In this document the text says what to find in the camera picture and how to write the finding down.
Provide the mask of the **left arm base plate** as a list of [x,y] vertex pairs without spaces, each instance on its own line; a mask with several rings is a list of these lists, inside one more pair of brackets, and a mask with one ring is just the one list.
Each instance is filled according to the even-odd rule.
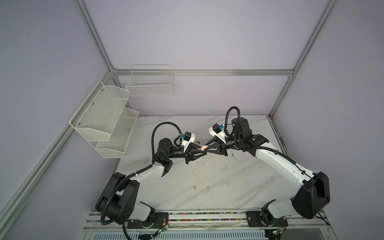
[[169,213],[155,212],[150,214],[145,221],[128,220],[126,227],[128,229],[159,229],[168,222],[168,219]]

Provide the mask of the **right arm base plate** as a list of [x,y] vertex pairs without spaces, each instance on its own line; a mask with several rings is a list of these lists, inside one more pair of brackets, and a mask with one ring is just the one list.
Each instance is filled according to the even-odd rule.
[[246,218],[249,227],[287,227],[288,221],[285,217],[274,218],[265,211],[247,211]]

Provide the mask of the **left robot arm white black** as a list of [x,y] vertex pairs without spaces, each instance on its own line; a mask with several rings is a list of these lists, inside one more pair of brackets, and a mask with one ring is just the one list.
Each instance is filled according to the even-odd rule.
[[155,209],[137,200],[140,186],[165,176],[173,165],[173,158],[185,158],[189,162],[206,154],[194,143],[176,147],[170,139],[162,139],[151,165],[130,175],[116,172],[111,176],[96,203],[96,210],[101,214],[100,223],[103,226],[111,223],[123,225],[133,220],[151,225]]

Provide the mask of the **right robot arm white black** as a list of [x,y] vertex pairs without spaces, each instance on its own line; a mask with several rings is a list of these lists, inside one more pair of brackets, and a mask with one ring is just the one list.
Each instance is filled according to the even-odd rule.
[[250,153],[275,169],[296,190],[292,197],[266,203],[260,214],[261,224],[270,227],[279,219],[296,214],[305,219],[323,220],[320,212],[330,202],[328,176],[299,165],[279,152],[267,138],[254,135],[245,118],[232,120],[232,126],[232,134],[226,134],[225,126],[213,125],[209,129],[213,138],[200,149],[218,155],[225,155],[229,149]]

